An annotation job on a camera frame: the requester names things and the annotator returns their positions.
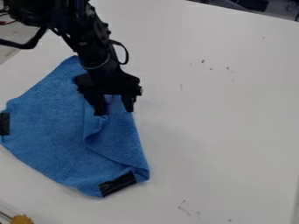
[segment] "blue microfiber cloth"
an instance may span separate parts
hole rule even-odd
[[[77,57],[17,99],[8,101],[10,134],[0,143],[24,163],[65,186],[104,197],[150,172],[131,113],[121,97],[106,95],[108,115],[77,92],[73,78],[84,74]]]

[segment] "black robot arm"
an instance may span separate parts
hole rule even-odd
[[[74,82],[94,106],[96,116],[106,114],[104,95],[121,95],[126,110],[134,110],[142,88],[138,78],[121,69],[121,65],[129,61],[129,52],[121,43],[110,39],[108,24],[100,20],[89,0],[10,0],[8,6],[12,18],[40,28],[24,45],[3,39],[0,39],[0,45],[32,49],[46,30],[52,30],[78,53],[81,65],[87,70]],[[115,45],[123,47],[124,62],[118,60]]]

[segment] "white tabletop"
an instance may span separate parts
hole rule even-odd
[[[151,180],[106,199],[0,148],[0,199],[39,223],[291,223],[299,174],[299,25],[180,0],[101,0],[142,79]],[[52,34],[0,66],[0,105],[72,52]]]

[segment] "cable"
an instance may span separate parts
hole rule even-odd
[[[0,211],[0,215],[3,216],[5,219],[7,219],[9,221],[12,220],[12,218],[9,215],[7,215],[6,213],[3,213],[3,212]]]
[[[47,30],[46,27],[40,27],[39,30],[37,31],[37,33],[33,36],[33,38],[31,38],[25,44],[18,44],[18,43],[0,38],[0,45],[16,47],[18,49],[33,49],[38,44],[38,41],[45,35],[46,30]]]
[[[10,21],[10,22],[4,22],[4,21],[0,21],[0,25],[11,25],[13,23],[16,23],[17,20],[13,20],[13,21]]]
[[[4,16],[7,16],[9,13],[4,13],[4,14],[1,14],[0,17],[4,17]]]
[[[9,9],[8,6],[5,6],[4,8],[2,8],[2,9],[0,10],[0,12],[9,12],[8,9]]]

